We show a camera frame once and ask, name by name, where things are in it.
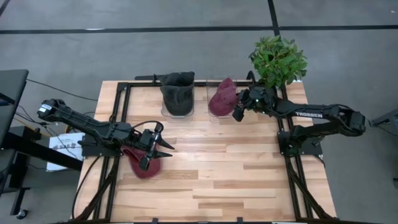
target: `floor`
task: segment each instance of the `floor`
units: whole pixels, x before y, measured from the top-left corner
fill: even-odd
[[[398,24],[396,1],[278,0],[274,4],[280,26]],[[0,17],[0,30],[271,25],[265,0],[10,0]],[[32,80],[96,98],[103,80],[132,80],[137,75],[192,70],[202,78],[219,73],[244,77],[253,69],[248,60],[253,43],[265,35],[273,32],[0,34],[0,69],[25,68]],[[308,57],[303,82],[310,103],[346,104],[369,119],[398,107],[398,30],[301,30],[281,35],[295,39]],[[35,116],[47,98],[61,98],[81,112],[96,107],[95,102],[35,83],[27,84],[21,105]],[[61,133],[64,126],[52,128]],[[375,128],[358,138],[336,135],[322,142],[341,219],[396,222],[398,190],[392,178],[398,177],[397,143],[396,137]],[[10,217],[13,194],[4,194],[0,218],[5,223],[67,220],[78,176],[74,171],[48,174],[29,169],[25,184],[33,188],[22,204],[30,210],[29,216]]]

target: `wooden table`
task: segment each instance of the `wooden table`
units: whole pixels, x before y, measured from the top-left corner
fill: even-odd
[[[95,118],[107,121],[112,113],[118,81],[103,82]],[[306,103],[302,83],[287,87],[289,100]],[[161,115],[159,87],[133,87],[127,122],[161,121],[163,138],[175,150],[162,159],[162,172],[149,180],[135,177],[126,156],[121,158],[114,195],[112,222],[282,221],[295,220],[284,158],[279,154],[275,118],[245,112],[243,122],[210,121],[206,88],[195,87],[195,112],[189,123],[169,123]],[[123,106],[121,104],[118,119]],[[312,125],[311,119],[294,118],[295,124]],[[140,127],[153,128],[152,124]],[[84,161],[80,180],[94,158]],[[313,156],[302,156],[309,191],[330,215],[335,215],[325,169]],[[102,158],[81,188],[75,213],[80,214],[98,188]],[[302,196],[298,196],[305,216]],[[106,192],[100,218],[104,217]]]

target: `potted plant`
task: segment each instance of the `potted plant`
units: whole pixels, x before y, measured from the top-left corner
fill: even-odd
[[[279,35],[274,38],[261,37],[255,45],[256,49],[249,58],[261,76],[259,83],[268,87],[281,87],[305,76],[307,58],[303,55],[303,50],[297,51],[294,40],[284,38],[280,41]]]

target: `clear plastic container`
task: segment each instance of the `clear plastic container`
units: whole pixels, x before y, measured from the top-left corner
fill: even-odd
[[[206,93],[207,93],[207,105],[210,104],[210,100],[214,97],[217,93],[218,86],[220,83],[225,80],[226,78],[232,79],[234,85],[237,87],[237,79],[228,76],[228,75],[208,75],[206,78]],[[210,115],[210,121],[214,123],[230,123],[235,122],[234,118],[232,117],[233,110],[224,115],[224,116],[217,116],[213,114],[208,106],[208,112]]]
[[[192,110],[188,113],[188,114],[186,114],[186,115],[183,115],[183,116],[175,116],[175,115],[172,115],[169,111],[168,111],[168,109],[167,109],[167,107],[166,107],[166,105],[164,104],[164,101],[163,101],[163,103],[162,103],[162,110],[160,111],[161,113],[162,113],[162,115],[165,117],[165,119],[166,119],[166,121],[167,122],[170,122],[170,123],[177,123],[177,122],[190,122],[190,121],[192,121],[192,119],[193,119],[193,112],[194,112],[194,107],[195,107],[195,87],[193,88],[193,93],[192,93],[192,97],[193,97],[193,106],[192,106]]]

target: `maroon hat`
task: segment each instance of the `maroon hat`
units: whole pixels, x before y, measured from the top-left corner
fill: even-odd
[[[218,85],[216,94],[210,100],[209,110],[216,116],[226,116],[234,110],[237,103],[235,83],[226,78]]]
[[[141,159],[145,157],[146,152],[127,146],[122,146],[121,150],[126,156],[128,156],[130,167],[138,178],[148,179],[157,175],[160,172],[160,159],[151,160],[149,162],[148,170],[144,171],[139,167],[139,161],[141,161]]]

